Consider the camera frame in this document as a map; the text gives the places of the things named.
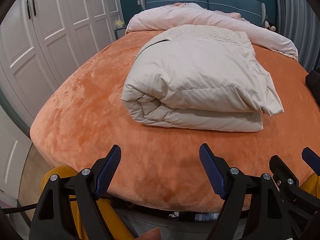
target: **white door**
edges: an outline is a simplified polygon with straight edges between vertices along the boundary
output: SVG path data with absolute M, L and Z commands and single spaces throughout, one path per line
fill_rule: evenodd
M 63 0 L 30 1 L 33 24 L 41 49 L 61 85 L 84 62 L 84 55 L 72 39 Z
M 0 106 L 0 190 L 14 199 L 31 144 Z
M 98 41 L 95 36 L 93 20 L 90 18 L 87 0 L 63 0 L 69 30 L 73 40 L 81 49 L 84 61 L 99 52 Z
M 93 19 L 99 50 L 104 49 L 115 40 L 110 27 L 108 9 L 105 0 L 87 0 L 89 15 Z
M 30 0 L 16 0 L 0 25 L 0 74 L 8 81 L 4 89 L 13 90 L 35 118 L 59 85 L 37 40 L 31 7 Z
M 107 0 L 107 6 L 109 11 L 109 18 L 111 21 L 111 28 L 114 30 L 117 28 L 116 23 L 118 20 L 122 20 L 122 12 L 120 7 L 120 0 Z

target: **white quilt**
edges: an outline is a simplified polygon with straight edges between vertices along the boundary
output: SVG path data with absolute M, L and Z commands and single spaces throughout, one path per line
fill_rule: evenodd
M 148 42 L 122 101 L 146 125 L 220 131 L 259 131 L 261 114 L 284 111 L 248 35 L 203 25 L 178 26 Z

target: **nightstand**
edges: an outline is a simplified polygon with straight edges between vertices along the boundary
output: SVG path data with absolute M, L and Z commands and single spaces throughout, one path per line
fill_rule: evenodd
M 127 29 L 127 25 L 125 25 L 125 26 L 123 26 L 121 28 L 115 29 L 115 34 L 116 34 L 116 39 L 117 40 L 119 40 L 121 37 L 124 36 L 126 29 Z

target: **white comforter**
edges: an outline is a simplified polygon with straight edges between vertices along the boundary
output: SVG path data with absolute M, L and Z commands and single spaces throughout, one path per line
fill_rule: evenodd
M 238 32 L 246 32 L 251 43 L 298 60 L 298 50 L 286 37 L 253 25 L 233 14 L 210 11 L 195 3 L 166 5 L 145 10 L 130 20 L 126 33 L 135 31 L 169 30 L 170 28 L 192 24 L 210 25 Z
M 203 25 L 178 26 L 148 42 L 128 74 L 122 101 L 134 120 L 147 125 L 221 131 L 259 131 L 261 114 L 283 112 L 248 35 Z

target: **orange fitted sheet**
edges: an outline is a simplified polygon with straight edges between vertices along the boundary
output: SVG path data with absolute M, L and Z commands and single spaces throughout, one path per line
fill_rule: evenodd
M 122 159 L 111 194 L 152 208 L 197 212 L 217 212 L 223 204 L 199 160 L 202 143 L 248 175 L 270 173 L 268 163 L 275 154 L 300 184 L 313 174 L 301 159 L 307 146 L 320 153 L 320 110 L 305 85 L 307 72 L 293 59 L 265 48 L 254 46 L 256 58 L 271 73 L 284 113 L 264 115 L 262 131 L 230 133 L 135 122 L 120 100 L 122 87 L 140 48 L 159 33 L 129 33 L 112 43 L 48 100 L 30 135 L 50 164 L 80 171 L 118 144 Z

